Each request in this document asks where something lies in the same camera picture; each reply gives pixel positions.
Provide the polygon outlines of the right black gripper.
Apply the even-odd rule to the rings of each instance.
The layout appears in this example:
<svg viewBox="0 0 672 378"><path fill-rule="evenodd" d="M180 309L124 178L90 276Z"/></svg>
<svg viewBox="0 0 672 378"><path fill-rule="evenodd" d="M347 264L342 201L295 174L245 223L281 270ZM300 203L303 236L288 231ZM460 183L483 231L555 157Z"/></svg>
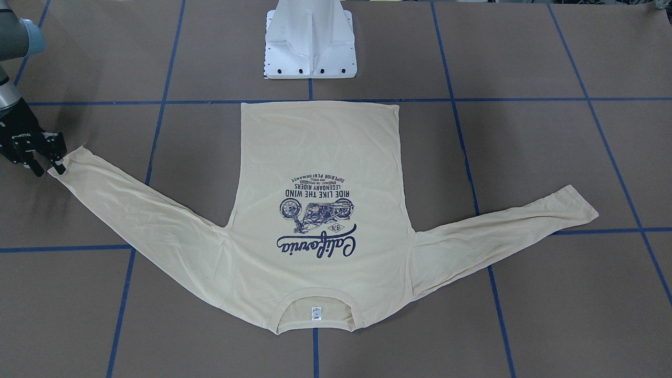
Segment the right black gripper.
<svg viewBox="0 0 672 378"><path fill-rule="evenodd" d="M2 154L14 163L20 163L37 177L44 169L34 157L34 152L46 157L58 175L65 173L62 159L67 154L62 132L46 132L25 102L16 103L2 111Z"/></svg>

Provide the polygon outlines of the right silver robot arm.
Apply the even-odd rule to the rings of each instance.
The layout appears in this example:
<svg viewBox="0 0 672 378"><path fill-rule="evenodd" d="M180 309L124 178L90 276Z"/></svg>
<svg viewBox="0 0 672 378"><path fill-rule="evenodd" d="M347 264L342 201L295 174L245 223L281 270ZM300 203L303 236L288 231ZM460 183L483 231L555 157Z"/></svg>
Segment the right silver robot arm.
<svg viewBox="0 0 672 378"><path fill-rule="evenodd" d="M43 52L43 32L31 20L19 18L7 1L1 2L1 60L29 57ZM37 177L44 169L34 157L46 158L57 174L66 168L62 159L67 153L62 132L47 132L9 75L1 69L1 149L10 162L30 169Z"/></svg>

